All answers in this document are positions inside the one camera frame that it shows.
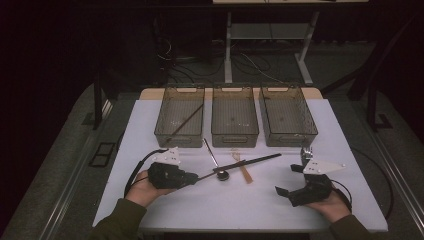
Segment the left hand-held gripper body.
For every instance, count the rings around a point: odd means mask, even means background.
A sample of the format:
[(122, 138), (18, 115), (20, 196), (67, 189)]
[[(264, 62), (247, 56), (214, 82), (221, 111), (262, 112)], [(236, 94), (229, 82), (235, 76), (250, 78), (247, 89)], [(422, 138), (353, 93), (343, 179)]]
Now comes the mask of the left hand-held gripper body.
[(177, 147), (155, 156), (148, 169), (148, 179), (157, 189), (178, 189), (186, 183), (186, 172), (179, 168), (180, 155)]

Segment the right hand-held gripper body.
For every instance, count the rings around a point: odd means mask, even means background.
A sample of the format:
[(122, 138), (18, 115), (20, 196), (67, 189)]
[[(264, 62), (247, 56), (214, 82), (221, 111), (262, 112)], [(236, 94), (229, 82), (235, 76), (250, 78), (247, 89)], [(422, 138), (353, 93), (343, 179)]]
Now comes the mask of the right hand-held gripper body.
[(304, 167), (302, 174), (306, 185), (301, 189), (289, 192), (288, 199), (294, 207), (328, 198), (332, 191), (332, 183), (327, 174), (343, 170), (346, 165), (310, 160)]

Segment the metal spoon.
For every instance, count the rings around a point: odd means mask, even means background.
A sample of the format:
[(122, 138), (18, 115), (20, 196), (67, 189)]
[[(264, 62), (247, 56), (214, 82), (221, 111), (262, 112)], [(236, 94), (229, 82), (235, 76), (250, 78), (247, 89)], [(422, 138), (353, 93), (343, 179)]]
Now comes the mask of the metal spoon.
[[(212, 152), (212, 150), (211, 150), (211, 148), (210, 148), (210, 146), (209, 146), (209, 144), (208, 144), (207, 140), (206, 140), (206, 139), (203, 139), (203, 143), (204, 143), (204, 145), (205, 145), (205, 147), (206, 147), (206, 149), (207, 149), (207, 151), (208, 151), (209, 155), (211, 156), (211, 159), (213, 160), (213, 162), (214, 162), (215, 166), (216, 166), (216, 167), (218, 167), (218, 166), (219, 166), (219, 164), (218, 164), (218, 162), (216, 161), (216, 158), (215, 158), (215, 156), (214, 156), (214, 154), (213, 154), (213, 152)], [(217, 173), (217, 178), (218, 178), (220, 181), (226, 181), (226, 180), (228, 180), (228, 179), (229, 179), (229, 173), (228, 173), (227, 171), (225, 171), (225, 170), (223, 170), (223, 171), (219, 171), (219, 172)]]

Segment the black chopstick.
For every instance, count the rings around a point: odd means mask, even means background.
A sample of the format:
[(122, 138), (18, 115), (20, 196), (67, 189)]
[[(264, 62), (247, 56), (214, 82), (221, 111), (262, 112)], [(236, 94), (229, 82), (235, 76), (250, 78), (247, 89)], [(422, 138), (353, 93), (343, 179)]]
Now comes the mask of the black chopstick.
[(245, 165), (250, 165), (250, 164), (254, 164), (254, 163), (259, 163), (259, 162), (266, 161), (266, 160), (273, 159), (273, 158), (277, 158), (277, 157), (280, 157), (280, 156), (282, 156), (281, 153), (276, 153), (276, 154), (271, 154), (271, 155), (251, 159), (251, 160), (241, 160), (241, 161), (234, 163), (234, 164), (214, 168), (212, 171), (213, 172), (220, 172), (220, 171), (230, 170), (230, 169), (233, 169), (233, 168), (237, 168), (237, 167), (241, 167), (241, 166), (245, 166)]

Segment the grey translucent plastic bin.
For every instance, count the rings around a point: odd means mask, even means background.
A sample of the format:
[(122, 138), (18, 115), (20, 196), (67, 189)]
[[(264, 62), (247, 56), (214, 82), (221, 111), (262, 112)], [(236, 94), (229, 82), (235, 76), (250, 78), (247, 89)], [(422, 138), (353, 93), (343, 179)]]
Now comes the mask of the grey translucent plastic bin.
[(216, 148), (254, 148), (259, 135), (253, 88), (223, 83), (212, 92), (212, 145)]
[(298, 85), (263, 83), (259, 103), (268, 147), (308, 147), (318, 135)]
[(161, 148), (200, 148), (203, 139), (203, 109), (177, 133), (169, 143), (169, 137), (202, 103), (205, 88), (202, 85), (165, 88), (154, 135)]

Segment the person's right hand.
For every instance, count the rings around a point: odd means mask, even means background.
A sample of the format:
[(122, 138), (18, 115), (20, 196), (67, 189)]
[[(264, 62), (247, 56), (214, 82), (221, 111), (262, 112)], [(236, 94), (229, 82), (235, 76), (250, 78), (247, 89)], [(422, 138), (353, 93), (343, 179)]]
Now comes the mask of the person's right hand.
[(309, 203), (307, 207), (322, 214), (330, 223), (335, 223), (351, 214), (341, 196), (335, 191), (332, 191), (328, 198)]

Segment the person's left hand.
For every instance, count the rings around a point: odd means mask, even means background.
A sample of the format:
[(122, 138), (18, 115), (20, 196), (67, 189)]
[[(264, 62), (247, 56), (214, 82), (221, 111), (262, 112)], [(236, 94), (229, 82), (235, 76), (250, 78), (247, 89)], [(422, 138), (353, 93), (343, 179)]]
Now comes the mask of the person's left hand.
[(136, 181), (131, 185), (125, 198), (133, 203), (147, 208), (157, 198), (174, 192), (174, 189), (157, 189), (148, 179), (146, 170), (136, 176)]

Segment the black metal stand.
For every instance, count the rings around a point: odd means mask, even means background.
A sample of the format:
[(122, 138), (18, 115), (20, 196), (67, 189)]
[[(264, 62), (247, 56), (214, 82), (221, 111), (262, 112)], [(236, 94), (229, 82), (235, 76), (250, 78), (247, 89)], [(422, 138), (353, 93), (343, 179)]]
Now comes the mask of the black metal stand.
[(93, 129), (96, 130), (103, 119), (103, 99), (115, 99), (116, 89), (109, 71), (100, 70), (95, 74), (93, 80), (94, 89), (94, 125)]
[(391, 129), (392, 125), (387, 116), (377, 112), (377, 87), (368, 88), (366, 121), (374, 132), (379, 129)]

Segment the metal floor rail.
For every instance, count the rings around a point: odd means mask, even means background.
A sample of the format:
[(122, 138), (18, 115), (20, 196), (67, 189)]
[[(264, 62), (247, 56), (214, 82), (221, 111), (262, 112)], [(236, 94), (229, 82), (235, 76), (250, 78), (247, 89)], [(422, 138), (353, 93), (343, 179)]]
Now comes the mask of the metal floor rail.
[(389, 152), (389, 149), (385, 146), (378, 133), (368, 125), (365, 125), (364, 128), (377, 148), (382, 158), (383, 166), (405, 204), (409, 215), (412, 217), (420, 234), (424, 237), (424, 207), (408, 185), (406, 178), (396, 165), (395, 158)]
[(103, 128), (104, 123), (100, 123), (96, 130), (92, 130), (89, 133), (86, 141), (84, 142), (82, 150), (80, 151), (79, 157), (77, 158), (76, 165), (74, 166), (65, 186), (62, 188), (62, 192), (54, 204), (53, 211), (50, 214), (38, 240), (52, 240), (56, 235), (74, 197), (77, 186), (80, 182), (80, 178), (88, 166), (88, 162), (91, 159), (94, 146), (97, 143)]

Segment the white metal frame desk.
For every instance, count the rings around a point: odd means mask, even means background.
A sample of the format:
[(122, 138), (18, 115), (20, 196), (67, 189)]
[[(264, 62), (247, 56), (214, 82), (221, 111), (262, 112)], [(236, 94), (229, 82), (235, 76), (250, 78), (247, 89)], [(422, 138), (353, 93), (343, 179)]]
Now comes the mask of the white metal frame desk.
[(312, 37), (319, 19), (319, 7), (342, 6), (348, 4), (363, 4), (369, 0), (213, 0), (213, 4), (221, 7), (260, 7), (277, 10), (288, 7), (312, 7), (311, 17), (308, 21), (300, 20), (294, 23), (235, 23), (234, 10), (227, 11), (224, 75), (225, 82), (233, 82), (231, 45), (233, 40), (301, 40), (302, 48), (294, 55), (297, 67), (306, 85), (313, 81), (305, 63), (305, 58), (312, 42)]

